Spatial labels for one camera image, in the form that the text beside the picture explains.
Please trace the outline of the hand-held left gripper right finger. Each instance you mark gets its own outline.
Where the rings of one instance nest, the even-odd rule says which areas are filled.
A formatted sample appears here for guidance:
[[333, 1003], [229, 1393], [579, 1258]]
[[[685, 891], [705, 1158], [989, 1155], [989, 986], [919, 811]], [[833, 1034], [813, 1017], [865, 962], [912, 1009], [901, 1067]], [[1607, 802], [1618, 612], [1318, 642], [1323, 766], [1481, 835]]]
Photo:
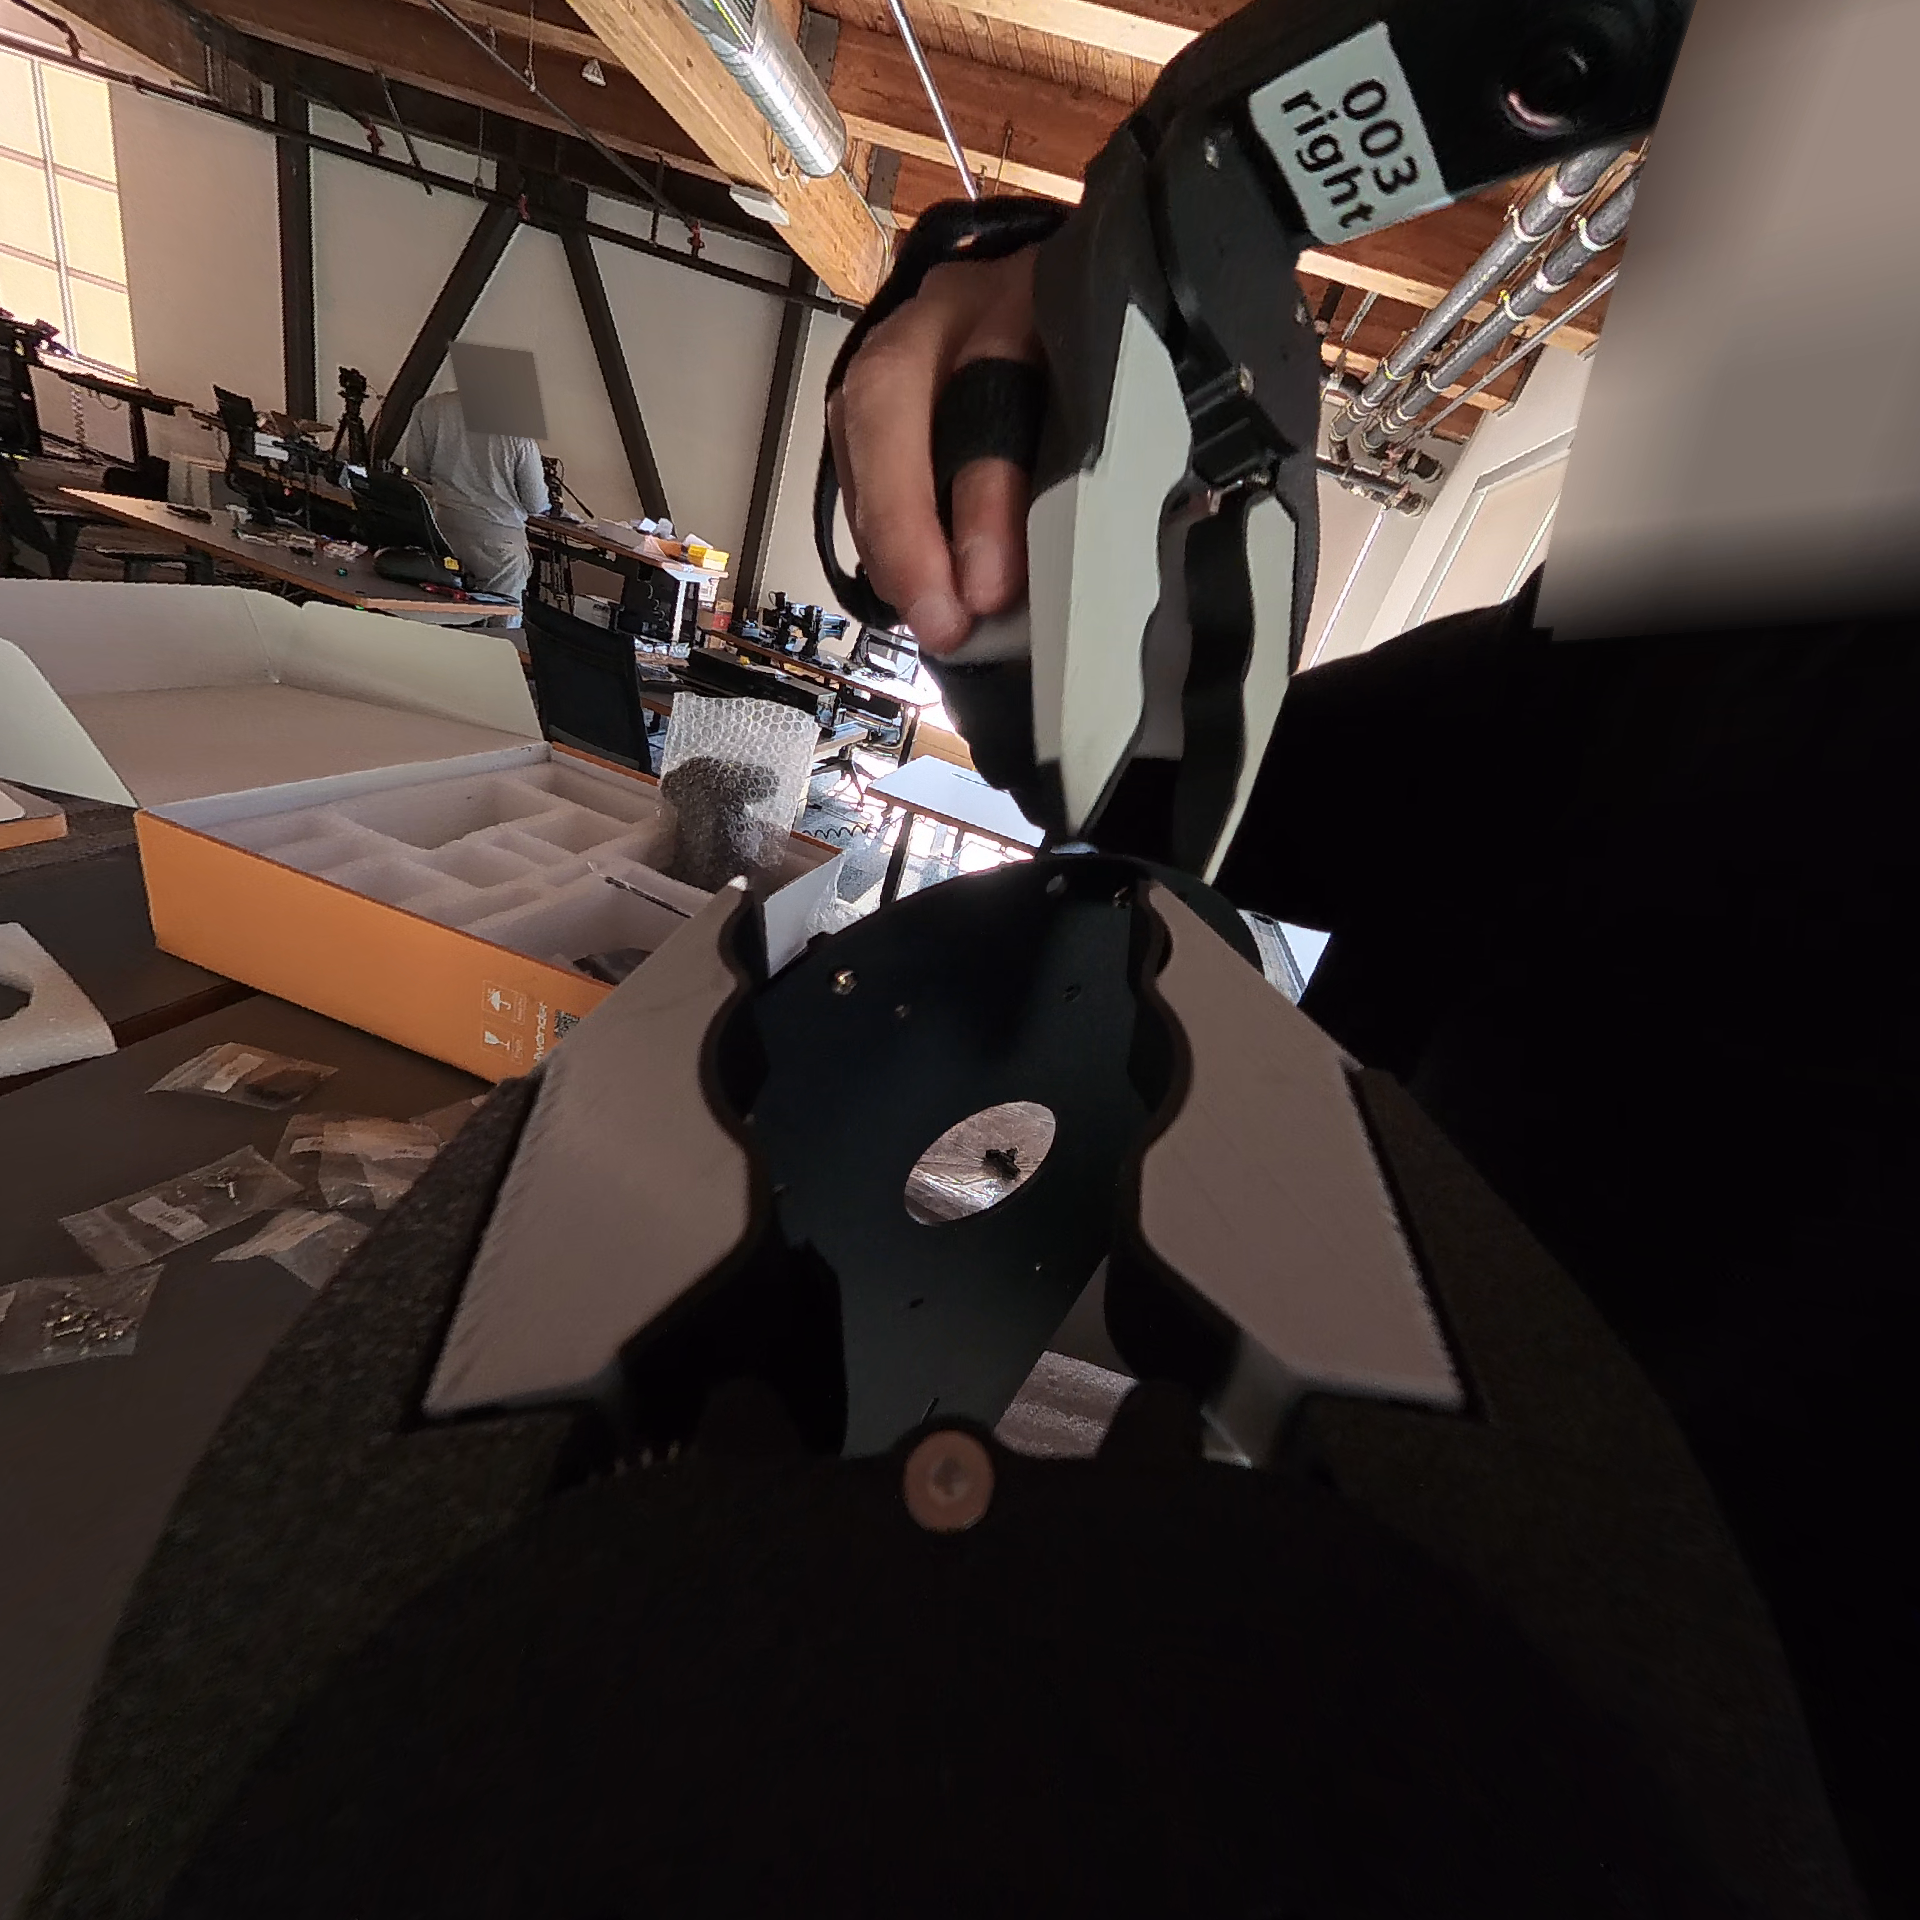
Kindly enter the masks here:
[[1315, 1394], [1466, 1411], [1351, 1058], [1157, 879], [1141, 926], [1169, 1087], [1111, 1258], [1115, 1347], [1254, 1465]]

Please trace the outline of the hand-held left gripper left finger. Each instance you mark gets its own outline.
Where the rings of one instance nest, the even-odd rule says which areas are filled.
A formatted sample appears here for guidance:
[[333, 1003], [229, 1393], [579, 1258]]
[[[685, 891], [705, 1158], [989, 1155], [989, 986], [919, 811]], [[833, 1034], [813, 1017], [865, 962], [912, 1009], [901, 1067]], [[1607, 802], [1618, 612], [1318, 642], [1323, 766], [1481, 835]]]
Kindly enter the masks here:
[[750, 1150], [713, 1045], [762, 959], [731, 879], [549, 1055], [423, 1418], [613, 1404], [637, 1334], [744, 1245]]

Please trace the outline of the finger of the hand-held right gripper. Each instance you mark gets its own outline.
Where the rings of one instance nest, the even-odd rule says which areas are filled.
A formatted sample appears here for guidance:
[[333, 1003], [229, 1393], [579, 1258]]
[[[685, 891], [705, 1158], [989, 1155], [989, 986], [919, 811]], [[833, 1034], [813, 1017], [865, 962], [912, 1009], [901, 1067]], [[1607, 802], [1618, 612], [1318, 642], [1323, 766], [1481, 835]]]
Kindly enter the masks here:
[[1070, 837], [1090, 837], [1135, 756], [1185, 753], [1191, 654], [1185, 587], [1162, 611], [1169, 497], [1186, 490], [1191, 422], [1162, 337], [1126, 306], [1103, 450], [1030, 515], [1037, 748], [1063, 787]]
[[1290, 684], [1298, 527], [1278, 498], [1229, 498], [1186, 539], [1185, 870], [1226, 861]]

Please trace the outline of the black metal base plate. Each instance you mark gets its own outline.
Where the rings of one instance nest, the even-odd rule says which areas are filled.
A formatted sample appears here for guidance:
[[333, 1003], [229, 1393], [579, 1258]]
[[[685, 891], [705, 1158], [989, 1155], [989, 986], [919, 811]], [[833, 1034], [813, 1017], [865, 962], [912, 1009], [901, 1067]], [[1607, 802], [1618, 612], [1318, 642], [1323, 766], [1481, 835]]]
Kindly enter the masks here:
[[[838, 1278], [846, 1457], [926, 1422], [994, 1427], [1114, 1244], [1160, 1093], [1131, 1077], [1137, 899], [1160, 869], [1042, 855], [898, 899], [754, 999], [752, 1132], [784, 1238]], [[1038, 1105], [1054, 1139], [986, 1212], [912, 1218], [957, 1122]]]

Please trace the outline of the long wooden desk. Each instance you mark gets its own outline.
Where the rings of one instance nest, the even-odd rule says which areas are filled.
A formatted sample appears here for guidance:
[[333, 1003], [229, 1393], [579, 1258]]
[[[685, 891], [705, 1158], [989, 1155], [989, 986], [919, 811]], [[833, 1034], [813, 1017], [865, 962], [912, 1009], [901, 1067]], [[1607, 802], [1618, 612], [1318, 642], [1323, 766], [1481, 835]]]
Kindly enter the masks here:
[[433, 586], [386, 581], [367, 550], [321, 535], [250, 533], [235, 526], [231, 511], [197, 511], [143, 497], [113, 497], [77, 486], [62, 486], [58, 497], [95, 517], [173, 537], [216, 566], [246, 571], [253, 578], [344, 607], [455, 626], [509, 615], [505, 604], [472, 591], [441, 591]]

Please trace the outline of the person's right hand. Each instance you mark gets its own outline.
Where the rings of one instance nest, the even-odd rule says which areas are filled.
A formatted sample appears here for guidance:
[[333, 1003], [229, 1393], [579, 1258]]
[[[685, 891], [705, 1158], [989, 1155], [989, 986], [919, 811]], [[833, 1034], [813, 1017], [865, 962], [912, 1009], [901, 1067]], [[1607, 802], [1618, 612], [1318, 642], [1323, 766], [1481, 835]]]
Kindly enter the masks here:
[[957, 261], [855, 351], [827, 401], [827, 435], [849, 531], [872, 587], [928, 657], [951, 657], [983, 618], [1026, 590], [1030, 481], [982, 460], [951, 485], [951, 531], [938, 507], [931, 421], [953, 372], [974, 362], [1041, 362], [1037, 250]]

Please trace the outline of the white table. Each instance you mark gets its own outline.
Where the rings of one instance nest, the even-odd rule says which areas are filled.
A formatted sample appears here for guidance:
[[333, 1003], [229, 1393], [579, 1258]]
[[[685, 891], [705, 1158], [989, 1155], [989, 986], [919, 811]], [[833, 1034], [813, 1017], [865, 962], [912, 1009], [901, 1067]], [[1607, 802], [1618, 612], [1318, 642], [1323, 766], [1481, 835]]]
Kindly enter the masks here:
[[1000, 849], [1038, 852], [1046, 830], [1026, 820], [1021, 805], [967, 766], [919, 756], [869, 787], [872, 799], [901, 811], [901, 828], [881, 884], [881, 908], [898, 900], [917, 820], [953, 828], [961, 842], [983, 837]]

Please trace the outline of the white foam sheet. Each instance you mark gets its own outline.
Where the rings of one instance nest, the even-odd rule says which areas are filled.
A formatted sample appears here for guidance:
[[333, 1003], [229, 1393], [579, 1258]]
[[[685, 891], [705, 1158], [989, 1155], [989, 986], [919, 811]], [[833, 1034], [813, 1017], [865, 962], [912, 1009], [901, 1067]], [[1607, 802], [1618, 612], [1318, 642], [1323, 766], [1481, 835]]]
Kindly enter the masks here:
[[[931, 1227], [989, 1214], [1041, 1173], [1054, 1139], [1057, 1118], [1038, 1102], [1013, 1100], [977, 1110], [919, 1155], [904, 1185], [904, 1207]], [[1011, 1185], [982, 1163], [986, 1147], [1006, 1142], [1021, 1146], [1022, 1158], [1022, 1173]], [[1137, 1385], [1121, 1371], [1107, 1339], [1104, 1278], [1107, 1271], [1098, 1268], [1054, 1348], [1041, 1356], [1001, 1413], [994, 1435], [1003, 1450], [1047, 1459], [1090, 1459], [1101, 1450], [1119, 1406]]]

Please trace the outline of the ceiling pipe bundle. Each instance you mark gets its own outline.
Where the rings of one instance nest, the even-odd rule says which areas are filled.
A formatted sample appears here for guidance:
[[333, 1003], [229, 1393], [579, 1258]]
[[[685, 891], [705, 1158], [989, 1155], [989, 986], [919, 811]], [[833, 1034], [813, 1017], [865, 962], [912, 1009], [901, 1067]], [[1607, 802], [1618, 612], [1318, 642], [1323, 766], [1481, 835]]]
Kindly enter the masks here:
[[1310, 252], [1323, 359], [1320, 473], [1402, 511], [1438, 478], [1446, 426], [1511, 405], [1547, 342], [1587, 350], [1639, 190], [1646, 141], [1559, 161], [1382, 242]]

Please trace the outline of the orange white cardboard box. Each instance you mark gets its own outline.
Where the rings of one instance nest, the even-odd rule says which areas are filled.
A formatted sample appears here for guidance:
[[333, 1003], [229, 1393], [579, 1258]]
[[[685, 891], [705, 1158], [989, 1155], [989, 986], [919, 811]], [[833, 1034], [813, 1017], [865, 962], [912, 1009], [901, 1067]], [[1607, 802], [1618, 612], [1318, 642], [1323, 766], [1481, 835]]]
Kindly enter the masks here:
[[2, 583], [2, 772], [136, 811], [160, 949], [498, 1082], [707, 894], [513, 639], [224, 586]]

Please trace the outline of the bubble wrap bundle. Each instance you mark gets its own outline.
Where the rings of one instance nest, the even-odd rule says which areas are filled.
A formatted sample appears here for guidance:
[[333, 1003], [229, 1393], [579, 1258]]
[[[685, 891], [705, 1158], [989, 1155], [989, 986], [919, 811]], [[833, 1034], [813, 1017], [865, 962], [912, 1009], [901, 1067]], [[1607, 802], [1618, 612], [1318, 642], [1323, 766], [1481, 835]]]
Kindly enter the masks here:
[[658, 783], [674, 817], [672, 879], [721, 886], [771, 874], [807, 796], [822, 726], [813, 711], [736, 694], [678, 694]]

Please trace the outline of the pile of small hardware bags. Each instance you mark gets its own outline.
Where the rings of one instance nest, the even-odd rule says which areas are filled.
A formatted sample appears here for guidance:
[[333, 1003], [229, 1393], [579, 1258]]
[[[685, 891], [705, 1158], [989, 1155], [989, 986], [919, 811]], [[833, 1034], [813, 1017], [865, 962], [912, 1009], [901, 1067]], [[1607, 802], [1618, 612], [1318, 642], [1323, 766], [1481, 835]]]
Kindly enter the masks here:
[[335, 1075], [322, 1062], [222, 1042], [155, 1082], [155, 1094], [287, 1115], [278, 1150], [265, 1156], [240, 1146], [66, 1215], [62, 1231], [87, 1271], [2, 1286], [2, 1371], [131, 1356], [166, 1259], [235, 1227], [250, 1234], [216, 1255], [221, 1263], [264, 1259], [325, 1289], [486, 1102], [469, 1094], [414, 1118], [322, 1110], [315, 1100]]

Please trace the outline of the paned window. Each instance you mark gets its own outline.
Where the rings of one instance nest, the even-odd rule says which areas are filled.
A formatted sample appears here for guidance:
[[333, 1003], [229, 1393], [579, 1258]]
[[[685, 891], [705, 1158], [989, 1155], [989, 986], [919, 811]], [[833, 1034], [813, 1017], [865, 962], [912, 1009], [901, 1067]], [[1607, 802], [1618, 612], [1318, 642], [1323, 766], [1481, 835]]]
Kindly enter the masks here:
[[2, 306], [43, 319], [89, 367], [133, 378], [110, 89], [2, 52]]

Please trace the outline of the silver air duct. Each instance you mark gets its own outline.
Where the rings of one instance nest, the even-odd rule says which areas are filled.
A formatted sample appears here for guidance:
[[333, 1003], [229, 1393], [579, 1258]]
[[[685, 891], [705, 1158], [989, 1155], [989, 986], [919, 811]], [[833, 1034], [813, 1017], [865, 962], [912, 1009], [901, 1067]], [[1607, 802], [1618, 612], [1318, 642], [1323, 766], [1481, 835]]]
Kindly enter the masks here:
[[685, 3], [694, 29], [742, 84], [807, 179], [846, 161], [849, 130], [775, 3]]

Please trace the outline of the white foam frame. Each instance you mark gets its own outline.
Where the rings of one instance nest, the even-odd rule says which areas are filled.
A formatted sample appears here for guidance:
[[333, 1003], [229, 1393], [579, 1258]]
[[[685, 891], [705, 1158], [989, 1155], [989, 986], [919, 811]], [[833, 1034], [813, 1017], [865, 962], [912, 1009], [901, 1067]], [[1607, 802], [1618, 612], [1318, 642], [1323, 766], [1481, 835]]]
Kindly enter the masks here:
[[114, 1051], [107, 1019], [18, 923], [2, 926], [2, 1078]]

